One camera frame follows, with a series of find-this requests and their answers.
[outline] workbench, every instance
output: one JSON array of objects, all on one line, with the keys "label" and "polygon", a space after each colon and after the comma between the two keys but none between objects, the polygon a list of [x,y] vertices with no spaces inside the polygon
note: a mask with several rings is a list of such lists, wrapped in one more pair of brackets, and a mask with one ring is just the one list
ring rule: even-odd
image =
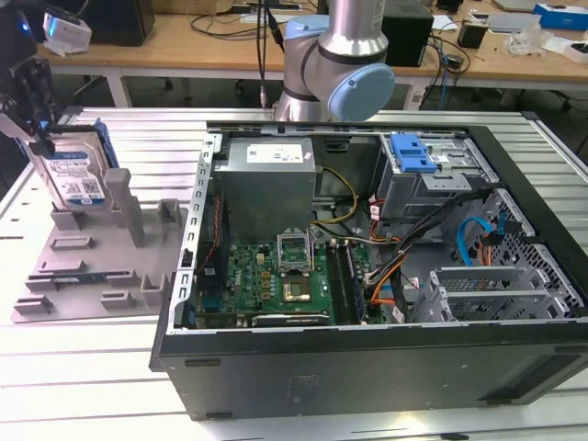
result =
[{"label": "workbench", "polygon": [[[460,21],[471,10],[496,12],[498,9],[482,1],[466,0],[453,19]],[[231,21],[236,16],[219,18]],[[198,24],[208,26],[206,20]],[[236,21],[214,23],[209,31],[233,32],[254,27]],[[580,39],[581,32],[553,31],[570,39]],[[457,31],[436,31],[444,39],[455,42]],[[568,60],[560,54],[546,52],[531,57],[511,57],[503,49],[504,34],[484,37],[479,50],[466,50],[471,58],[469,70],[458,86],[497,87],[505,89],[588,90],[588,67]],[[116,107],[131,107],[127,76],[179,77],[189,95],[187,78],[257,79],[255,41],[227,41],[199,34],[190,27],[187,15],[157,15],[152,34],[140,48],[109,45],[90,46],[88,53],[59,57],[40,47],[40,54],[51,62],[55,74],[103,75],[107,78]],[[421,67],[395,67],[396,83],[408,85],[404,109],[416,110],[424,90],[435,78],[438,59],[432,48],[427,50]],[[281,80],[284,55],[273,41],[267,45],[266,78]]]},{"label": "workbench", "polygon": [[[73,123],[96,118],[108,125],[120,165],[132,173],[131,192],[152,207],[160,198],[189,201],[207,121],[268,121],[271,113],[88,108]],[[487,126],[588,253],[588,168],[540,121],[518,113],[427,111],[381,112],[374,120]],[[521,407],[194,423],[168,377],[147,367],[157,317],[10,323],[51,230],[50,212],[49,193],[28,166],[0,203],[0,439],[586,439],[588,371]]]}]

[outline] wooden table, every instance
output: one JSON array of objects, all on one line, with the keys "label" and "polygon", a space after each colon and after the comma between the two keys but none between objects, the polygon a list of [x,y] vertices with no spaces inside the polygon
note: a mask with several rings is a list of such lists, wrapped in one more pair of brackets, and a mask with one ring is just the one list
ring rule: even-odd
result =
[{"label": "wooden table", "polygon": [[[223,17],[230,21],[234,17]],[[207,19],[198,22],[206,28]],[[231,24],[214,23],[211,32],[234,32],[253,28],[251,23],[239,21]],[[267,45],[266,78],[281,80],[284,71],[284,54],[270,40]],[[256,79],[257,53],[254,40],[218,40],[192,30],[187,16],[158,15],[150,37],[140,48],[110,45],[90,46],[88,53],[59,57],[44,47],[40,53],[51,62],[57,74],[92,74],[107,78],[110,92],[117,107],[130,107],[125,76],[161,76],[180,78]],[[398,84],[408,84],[419,90],[430,82],[434,69],[396,68]]]},{"label": "wooden table", "polygon": [[[573,2],[553,1],[550,4],[570,5]],[[582,0],[574,4],[586,4]],[[463,20],[469,11],[480,13],[503,12],[489,3],[466,0],[453,20]],[[570,40],[581,40],[582,32],[546,29],[549,32]],[[459,29],[455,31],[435,31],[435,35],[457,44]],[[465,49],[471,59],[471,66],[458,81],[461,86],[497,87],[507,89],[548,89],[548,90],[587,90],[588,66],[578,64],[563,55],[545,51],[542,55],[513,57],[504,48],[504,34],[486,32],[479,49]],[[462,55],[458,50],[446,45],[446,52]],[[427,67],[438,66],[437,54],[428,48],[424,56]]]},{"label": "wooden table", "polygon": [[[488,3],[466,0],[455,20],[461,20],[471,10],[496,12]],[[223,17],[230,21],[233,17]],[[207,19],[198,22],[206,28]],[[253,27],[236,21],[231,24],[213,23],[214,32],[233,32]],[[578,39],[580,32],[554,33]],[[458,32],[441,32],[444,39],[455,42]],[[588,89],[588,67],[569,61],[562,55],[547,52],[543,56],[512,57],[503,49],[504,35],[487,33],[479,50],[466,50],[471,58],[469,70],[459,79],[459,86],[499,87],[506,89]],[[110,92],[117,107],[130,107],[125,76],[161,76],[187,78],[256,79],[257,56],[254,40],[217,40],[199,34],[190,27],[184,15],[160,15],[148,40],[140,48],[110,45],[91,45],[84,54],[62,58],[44,48],[46,56],[57,74],[92,74],[107,78]],[[420,68],[395,67],[398,84],[409,85],[405,109],[417,109],[424,91],[436,75],[438,60],[429,49]],[[273,41],[267,45],[266,77],[280,80],[283,77],[284,55]],[[183,87],[188,88],[187,80]]]}]

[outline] yellow wire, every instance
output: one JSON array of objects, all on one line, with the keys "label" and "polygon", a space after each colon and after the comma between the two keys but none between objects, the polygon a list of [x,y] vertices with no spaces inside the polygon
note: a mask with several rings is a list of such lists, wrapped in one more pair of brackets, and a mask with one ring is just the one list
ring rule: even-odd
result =
[{"label": "yellow wire", "polygon": [[329,168],[329,167],[323,167],[322,169],[331,172],[333,175],[335,175],[339,179],[341,179],[341,182],[343,182],[345,184],[345,186],[349,189],[349,191],[353,195],[353,206],[351,207],[351,210],[347,214],[345,214],[339,218],[328,219],[328,220],[312,220],[311,223],[331,224],[331,223],[339,223],[339,222],[346,221],[347,219],[351,218],[354,214],[356,214],[357,199],[359,198],[359,196],[357,195],[356,191],[351,187],[351,184],[349,184],[349,181],[347,181],[344,177],[339,175],[339,173],[335,172],[332,168]]}]

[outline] open computer tower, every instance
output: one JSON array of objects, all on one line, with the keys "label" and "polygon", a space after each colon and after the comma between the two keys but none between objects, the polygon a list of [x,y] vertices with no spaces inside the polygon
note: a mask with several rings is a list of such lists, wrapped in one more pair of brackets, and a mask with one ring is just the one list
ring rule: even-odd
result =
[{"label": "open computer tower", "polygon": [[525,404],[586,268],[486,128],[212,123],[160,359],[195,420]]}]

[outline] black cable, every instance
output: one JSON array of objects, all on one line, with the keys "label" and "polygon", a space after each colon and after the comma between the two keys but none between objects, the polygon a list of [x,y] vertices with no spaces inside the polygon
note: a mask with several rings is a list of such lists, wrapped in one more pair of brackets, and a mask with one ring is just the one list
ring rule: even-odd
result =
[{"label": "black cable", "polygon": [[264,12],[264,19],[265,19],[265,7],[262,4],[262,0],[257,0],[257,28],[256,31],[256,38],[255,38],[255,47],[257,49],[257,69],[259,70],[259,78],[261,79],[261,91],[259,101],[261,103],[262,108],[266,108],[266,71],[265,71],[265,62],[262,61],[262,49],[261,49],[261,15],[262,11]]},{"label": "black cable", "polygon": [[[445,68],[446,71],[448,71],[454,75],[453,88],[449,91],[449,97],[447,99],[447,102],[444,105],[444,107],[447,107],[449,105],[449,103],[451,102],[451,99],[453,98],[453,95],[455,93],[455,89],[458,86],[459,78],[461,77],[462,74],[464,74],[469,69],[469,67],[471,65],[471,58],[469,57],[469,55],[463,49],[461,49],[459,46],[457,46],[456,44],[452,43],[451,41],[447,41],[445,39],[442,39],[441,37],[434,35],[433,32],[431,32],[431,39],[432,39],[432,42],[427,43],[427,45],[434,48],[435,51],[437,52],[439,67],[437,69],[437,74],[435,76],[435,79],[433,80],[433,83],[431,83],[431,85],[429,86],[429,89],[426,91],[426,93],[423,97],[423,101],[421,102],[420,108],[423,107],[424,103],[427,101],[427,99],[430,98],[431,94],[433,93],[433,89],[435,88],[437,80],[441,76],[441,72],[442,72],[443,68]],[[447,65],[446,55],[443,52],[443,43],[447,43],[448,45],[456,48],[458,51],[460,51],[461,53],[464,54],[464,56],[465,56],[464,62],[465,61],[468,62],[467,65],[465,66],[465,68],[460,66],[459,69],[456,70],[456,69],[450,68]]]}]

